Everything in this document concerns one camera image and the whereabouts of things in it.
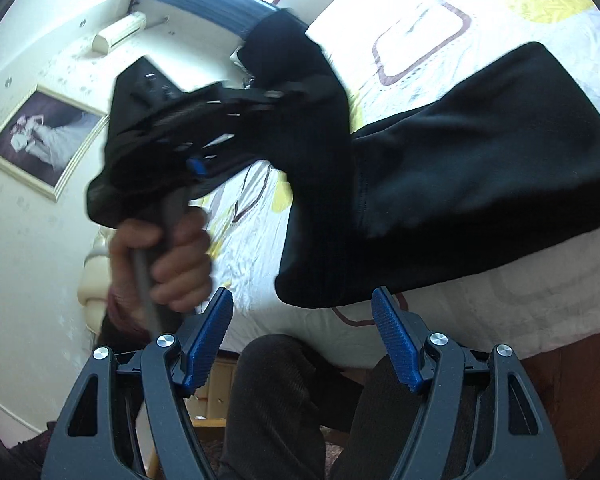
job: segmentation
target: black pants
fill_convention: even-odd
[[[418,402],[383,358],[363,388],[285,335],[251,342],[238,360],[221,480],[322,480],[320,426],[350,432],[333,480],[387,480]]]

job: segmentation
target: bed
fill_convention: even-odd
[[[349,91],[353,131],[432,102],[528,41],[543,43],[600,112],[600,13],[591,0],[335,0],[308,34]],[[215,285],[234,294],[223,349],[286,333],[341,367],[371,368],[385,354],[369,302],[304,310],[278,299],[292,203],[283,173],[258,162],[195,203],[210,213]],[[475,349],[507,342],[526,358],[560,348],[600,332],[600,229],[396,299]]]

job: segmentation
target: blue textured pad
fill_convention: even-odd
[[[212,310],[187,355],[187,375],[182,386],[190,394],[204,386],[209,377],[224,334],[234,315],[234,298],[228,290],[223,290],[216,303],[214,304],[212,299],[207,308]]]
[[[398,380],[406,384],[413,393],[418,393],[424,384],[418,357],[420,349],[409,338],[395,313],[391,299],[380,288],[374,290],[371,310]]]

